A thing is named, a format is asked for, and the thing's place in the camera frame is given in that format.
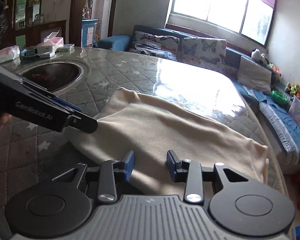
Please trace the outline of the cream knit garment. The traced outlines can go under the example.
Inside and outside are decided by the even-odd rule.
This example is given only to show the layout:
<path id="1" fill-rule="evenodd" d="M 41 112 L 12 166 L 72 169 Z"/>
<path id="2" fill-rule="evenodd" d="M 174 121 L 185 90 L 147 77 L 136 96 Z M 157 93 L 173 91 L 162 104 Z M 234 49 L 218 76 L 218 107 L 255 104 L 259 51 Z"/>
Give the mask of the cream knit garment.
<path id="1" fill-rule="evenodd" d="M 268 148 L 216 120 L 194 114 L 156 96 L 119 88 L 97 115 L 97 130 L 84 133 L 68 127 L 66 139 L 97 164 L 122 159 L 133 150 L 130 184 L 144 194 L 183 195 L 166 166 L 166 153 L 204 167 L 217 162 L 268 181 Z"/>

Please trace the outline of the black round induction cooktop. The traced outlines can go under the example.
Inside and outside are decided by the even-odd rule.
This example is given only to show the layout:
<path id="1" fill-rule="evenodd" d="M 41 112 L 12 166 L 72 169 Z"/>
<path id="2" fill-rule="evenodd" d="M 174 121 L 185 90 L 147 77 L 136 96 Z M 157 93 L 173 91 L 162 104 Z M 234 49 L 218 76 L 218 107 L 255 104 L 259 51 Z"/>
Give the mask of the black round induction cooktop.
<path id="1" fill-rule="evenodd" d="M 73 63 L 47 63 L 21 74 L 51 93 L 57 92 L 78 80 L 83 70 Z"/>

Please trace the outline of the pink tissue pack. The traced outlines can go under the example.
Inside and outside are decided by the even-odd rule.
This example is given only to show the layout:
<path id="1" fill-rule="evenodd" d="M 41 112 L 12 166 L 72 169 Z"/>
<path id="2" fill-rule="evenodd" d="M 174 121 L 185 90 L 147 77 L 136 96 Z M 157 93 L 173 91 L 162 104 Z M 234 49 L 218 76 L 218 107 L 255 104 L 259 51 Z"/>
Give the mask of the pink tissue pack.
<path id="1" fill-rule="evenodd" d="M 0 64 L 13 61 L 20 55 L 20 49 L 17 45 L 6 47 L 0 50 Z"/>

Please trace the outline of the teal smart watch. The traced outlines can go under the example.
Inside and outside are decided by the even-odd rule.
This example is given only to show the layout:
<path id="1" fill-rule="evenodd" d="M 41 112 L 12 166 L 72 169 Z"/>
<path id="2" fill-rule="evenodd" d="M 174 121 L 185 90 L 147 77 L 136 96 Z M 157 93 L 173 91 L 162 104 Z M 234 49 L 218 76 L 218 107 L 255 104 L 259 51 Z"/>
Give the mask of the teal smart watch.
<path id="1" fill-rule="evenodd" d="M 39 54 L 36 47 L 28 47 L 20 52 L 19 57 L 21 61 L 26 61 L 39 58 Z"/>

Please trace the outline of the white power strip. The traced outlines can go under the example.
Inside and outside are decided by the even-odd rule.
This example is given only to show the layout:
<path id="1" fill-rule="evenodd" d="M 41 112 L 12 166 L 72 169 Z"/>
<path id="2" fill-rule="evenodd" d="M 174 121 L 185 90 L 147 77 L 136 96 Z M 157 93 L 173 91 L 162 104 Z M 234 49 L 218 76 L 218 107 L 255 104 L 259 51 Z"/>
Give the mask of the white power strip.
<path id="1" fill-rule="evenodd" d="M 50 58 L 52 58 L 54 56 L 55 56 L 55 52 L 54 51 L 47 51 L 47 52 L 39 54 L 39 58 L 40 59 L 50 59 Z"/>

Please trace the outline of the green card box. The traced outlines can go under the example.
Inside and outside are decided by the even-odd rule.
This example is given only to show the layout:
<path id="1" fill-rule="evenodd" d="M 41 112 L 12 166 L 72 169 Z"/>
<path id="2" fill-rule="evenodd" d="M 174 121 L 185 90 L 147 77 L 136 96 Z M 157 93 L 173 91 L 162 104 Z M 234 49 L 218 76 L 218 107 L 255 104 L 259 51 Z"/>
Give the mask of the green card box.
<path id="1" fill-rule="evenodd" d="M 64 44 L 57 48 L 57 51 L 65 52 L 65 51 L 72 51 L 74 49 L 74 44 Z"/>

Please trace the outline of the grey quilted star table cover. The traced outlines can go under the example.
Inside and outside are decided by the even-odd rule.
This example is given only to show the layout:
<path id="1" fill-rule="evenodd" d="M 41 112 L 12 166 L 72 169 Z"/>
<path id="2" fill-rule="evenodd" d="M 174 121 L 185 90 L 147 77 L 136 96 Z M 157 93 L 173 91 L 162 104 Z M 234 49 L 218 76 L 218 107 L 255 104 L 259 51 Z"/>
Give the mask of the grey quilted star table cover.
<path id="1" fill-rule="evenodd" d="M 159 95 L 161 74 L 167 72 L 172 76 L 179 71 L 177 86 L 165 95 L 168 101 L 192 106 L 198 114 L 209 116 L 262 145 L 269 145 L 256 115 L 224 75 L 216 75 L 221 83 L 219 94 L 204 105 L 196 78 L 208 74 L 189 65 L 138 54 L 83 48 L 61 53 L 56 61 L 74 62 L 84 68 L 82 79 L 59 96 L 89 116 L 98 115 L 115 90 L 121 87 Z M 229 96 L 230 102 L 217 106 L 221 94 Z M 0 131 L 0 239 L 9 239 L 12 235 L 4 207 L 13 195 L 49 175 L 85 161 L 87 158 L 66 140 L 64 133 L 12 118 Z"/>

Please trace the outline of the pink white tissue box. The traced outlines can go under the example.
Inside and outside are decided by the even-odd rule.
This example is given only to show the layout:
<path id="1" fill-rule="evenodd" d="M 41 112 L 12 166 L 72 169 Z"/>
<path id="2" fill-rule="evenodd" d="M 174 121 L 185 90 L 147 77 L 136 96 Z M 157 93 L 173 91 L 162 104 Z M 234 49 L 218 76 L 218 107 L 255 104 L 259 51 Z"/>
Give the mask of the pink white tissue box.
<path id="1" fill-rule="evenodd" d="M 37 45 L 38 54 L 56 52 L 58 48 L 64 45 L 64 38 L 58 36 L 59 32 L 54 31 L 43 39 L 43 42 Z"/>

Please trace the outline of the blue white small cabinet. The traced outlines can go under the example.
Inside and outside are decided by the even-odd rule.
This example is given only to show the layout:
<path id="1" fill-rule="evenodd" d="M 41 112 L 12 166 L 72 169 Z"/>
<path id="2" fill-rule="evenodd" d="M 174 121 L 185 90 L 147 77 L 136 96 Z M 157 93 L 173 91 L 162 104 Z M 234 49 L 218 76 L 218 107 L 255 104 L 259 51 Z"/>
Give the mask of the blue white small cabinet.
<path id="1" fill-rule="evenodd" d="M 81 46 L 89 47 L 95 42 L 95 30 L 98 19 L 83 19 L 81 29 Z"/>

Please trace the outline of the flat butterfly print pillow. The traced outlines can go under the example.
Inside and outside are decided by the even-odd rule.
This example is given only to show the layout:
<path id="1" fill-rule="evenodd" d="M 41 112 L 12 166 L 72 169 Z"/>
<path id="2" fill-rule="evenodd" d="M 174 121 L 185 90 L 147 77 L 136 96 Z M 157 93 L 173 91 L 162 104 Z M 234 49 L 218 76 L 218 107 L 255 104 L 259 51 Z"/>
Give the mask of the flat butterfly print pillow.
<path id="1" fill-rule="evenodd" d="M 129 52 L 177 61 L 180 39 L 136 31 Z"/>

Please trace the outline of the blue corner sofa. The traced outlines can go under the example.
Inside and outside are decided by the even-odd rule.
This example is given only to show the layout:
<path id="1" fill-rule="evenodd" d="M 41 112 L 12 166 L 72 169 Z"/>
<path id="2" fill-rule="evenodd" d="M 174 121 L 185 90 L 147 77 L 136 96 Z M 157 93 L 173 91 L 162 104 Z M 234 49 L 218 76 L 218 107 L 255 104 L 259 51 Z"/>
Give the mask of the blue corner sofa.
<path id="1" fill-rule="evenodd" d="M 226 46 L 226 57 L 225 57 L 225 70 L 224 74 L 221 74 L 219 72 L 215 72 L 213 70 L 205 69 L 196 67 L 187 63 L 183 63 L 181 59 L 181 49 L 182 45 L 181 42 L 183 38 L 186 37 L 200 37 L 200 36 L 194 36 L 187 33 L 182 33 L 177 30 L 171 30 L 171 29 L 164 29 L 164 28 L 155 28 L 155 27 L 148 27 L 144 25 L 136 25 L 133 29 L 133 32 L 131 35 L 127 34 L 117 34 L 113 35 L 107 38 L 103 38 L 101 40 L 96 40 L 93 43 L 94 48 L 102 48 L 102 49 L 108 49 L 113 51 L 127 51 L 129 52 L 130 46 L 132 44 L 133 35 L 136 31 L 141 31 L 144 33 L 149 33 L 152 35 L 165 35 L 165 36 L 174 36 L 180 39 L 180 44 L 178 48 L 177 53 L 177 61 L 182 63 L 183 65 L 187 67 L 196 68 L 201 74 L 207 74 L 208 80 L 203 83 L 202 91 L 204 93 L 207 93 L 211 95 L 214 91 L 216 91 L 217 88 L 221 87 L 221 79 L 224 77 L 228 81 L 230 81 L 236 90 L 243 96 L 243 99 L 248 103 L 249 107 L 253 110 L 257 118 L 259 119 L 262 127 L 264 128 L 267 137 L 269 138 L 270 144 L 275 151 L 275 154 L 278 158 L 278 161 L 280 163 L 280 166 L 282 167 L 284 173 L 286 174 L 294 174 L 300 170 L 300 163 L 295 163 L 294 161 L 298 160 L 295 158 L 290 159 L 287 156 L 286 150 L 283 148 L 280 140 L 278 139 L 275 131 L 273 130 L 271 124 L 268 122 L 266 117 L 262 114 L 262 112 L 259 110 L 258 101 L 253 97 L 252 88 L 246 87 L 237 81 L 237 72 L 239 69 L 239 64 L 241 57 L 246 57 L 247 59 L 250 59 L 251 61 L 254 61 L 252 58 L 248 57 L 247 55 L 241 53 L 240 51 L 237 51 L 235 49 L 232 49 L 228 45 Z M 258 63 L 264 68 L 267 68 L 265 64 Z M 275 73 L 274 71 L 271 71 L 271 91 L 277 90 L 281 94 L 283 94 L 287 100 L 287 105 L 280 105 L 282 108 L 286 110 L 288 113 L 290 106 L 292 104 L 292 100 L 294 96 L 289 96 L 285 94 L 281 87 L 279 86 L 279 83 L 275 79 Z"/>

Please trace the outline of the grey plain cushion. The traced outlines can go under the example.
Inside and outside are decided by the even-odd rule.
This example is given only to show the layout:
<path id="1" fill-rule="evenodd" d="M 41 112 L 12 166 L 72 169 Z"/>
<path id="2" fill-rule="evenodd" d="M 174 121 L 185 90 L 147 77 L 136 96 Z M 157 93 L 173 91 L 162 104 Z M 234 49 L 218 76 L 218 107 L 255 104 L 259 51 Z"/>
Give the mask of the grey plain cushion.
<path id="1" fill-rule="evenodd" d="M 271 71 L 243 56 L 237 72 L 237 81 L 255 90 L 271 92 Z"/>

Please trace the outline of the green plastic bowl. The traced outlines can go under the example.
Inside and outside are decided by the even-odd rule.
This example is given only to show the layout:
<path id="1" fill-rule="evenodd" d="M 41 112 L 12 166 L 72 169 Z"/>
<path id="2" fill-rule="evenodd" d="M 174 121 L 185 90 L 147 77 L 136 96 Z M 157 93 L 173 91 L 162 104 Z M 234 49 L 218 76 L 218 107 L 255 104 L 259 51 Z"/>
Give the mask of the green plastic bowl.
<path id="1" fill-rule="evenodd" d="M 271 91 L 271 98 L 273 99 L 273 101 L 275 101 L 279 105 L 284 106 L 284 105 L 288 104 L 287 98 L 283 94 L 278 92 L 277 90 L 272 90 Z"/>

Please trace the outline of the upright butterfly print pillow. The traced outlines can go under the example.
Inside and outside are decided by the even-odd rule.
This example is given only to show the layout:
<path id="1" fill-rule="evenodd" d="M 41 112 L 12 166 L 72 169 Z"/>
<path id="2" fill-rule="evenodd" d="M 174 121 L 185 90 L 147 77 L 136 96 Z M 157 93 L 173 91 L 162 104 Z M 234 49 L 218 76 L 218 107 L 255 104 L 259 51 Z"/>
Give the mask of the upright butterfly print pillow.
<path id="1" fill-rule="evenodd" d="M 227 41 L 217 38 L 183 38 L 181 59 L 196 67 L 224 74 Z"/>

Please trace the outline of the blue sofa blanket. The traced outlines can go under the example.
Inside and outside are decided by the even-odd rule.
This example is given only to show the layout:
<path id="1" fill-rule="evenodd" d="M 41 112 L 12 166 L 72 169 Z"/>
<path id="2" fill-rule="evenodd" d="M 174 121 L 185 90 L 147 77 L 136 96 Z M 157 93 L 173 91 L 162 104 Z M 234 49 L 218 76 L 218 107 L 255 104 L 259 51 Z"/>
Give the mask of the blue sofa blanket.
<path id="1" fill-rule="evenodd" d="M 253 89 L 253 97 L 258 101 L 259 110 L 266 117 L 280 140 L 287 156 L 298 159 L 300 163 L 300 127 L 284 108 L 278 105 L 271 96 Z"/>

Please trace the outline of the black white plush toy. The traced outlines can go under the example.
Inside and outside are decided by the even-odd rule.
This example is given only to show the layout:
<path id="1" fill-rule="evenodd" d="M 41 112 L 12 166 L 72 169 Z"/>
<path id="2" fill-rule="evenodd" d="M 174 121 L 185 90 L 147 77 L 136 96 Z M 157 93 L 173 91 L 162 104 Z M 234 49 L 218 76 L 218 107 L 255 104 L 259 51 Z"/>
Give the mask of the black white plush toy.
<path id="1" fill-rule="evenodd" d="M 258 63 L 262 63 L 265 65 L 269 64 L 269 61 L 265 53 L 261 53 L 260 50 L 257 48 L 251 52 L 251 58 Z"/>

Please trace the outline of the small colourful plush toys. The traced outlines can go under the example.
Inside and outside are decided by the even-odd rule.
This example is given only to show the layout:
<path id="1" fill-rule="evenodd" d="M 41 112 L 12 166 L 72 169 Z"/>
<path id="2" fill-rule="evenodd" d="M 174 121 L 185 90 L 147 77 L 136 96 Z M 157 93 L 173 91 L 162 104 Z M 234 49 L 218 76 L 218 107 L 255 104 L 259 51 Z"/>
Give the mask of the small colourful plush toys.
<path id="1" fill-rule="evenodd" d="M 296 96 L 298 99 L 300 99 L 300 85 L 291 85 L 290 83 L 286 84 L 285 92 L 289 93 L 290 95 Z"/>

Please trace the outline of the window with frame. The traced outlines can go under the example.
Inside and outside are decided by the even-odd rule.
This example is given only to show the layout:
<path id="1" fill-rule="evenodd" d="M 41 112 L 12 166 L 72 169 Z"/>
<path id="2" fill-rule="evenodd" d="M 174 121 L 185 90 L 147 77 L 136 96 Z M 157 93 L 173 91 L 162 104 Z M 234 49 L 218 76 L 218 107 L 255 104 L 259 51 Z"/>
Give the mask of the window with frame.
<path id="1" fill-rule="evenodd" d="M 173 0 L 172 13 L 242 35 L 266 46 L 276 0 Z"/>

